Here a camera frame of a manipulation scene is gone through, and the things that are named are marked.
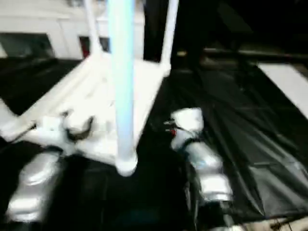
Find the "pvc pipe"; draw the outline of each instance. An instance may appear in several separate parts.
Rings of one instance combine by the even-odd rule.
[[[134,0],[108,0],[108,11],[118,140],[115,166],[119,174],[129,176],[137,165],[133,141]]]
[[[162,64],[170,64],[175,25],[177,22],[179,0],[169,0],[166,28],[161,56]]]
[[[90,52],[101,52],[102,46],[100,44],[100,38],[98,34],[97,24],[93,12],[92,0],[84,0],[86,9],[87,21],[90,33]]]

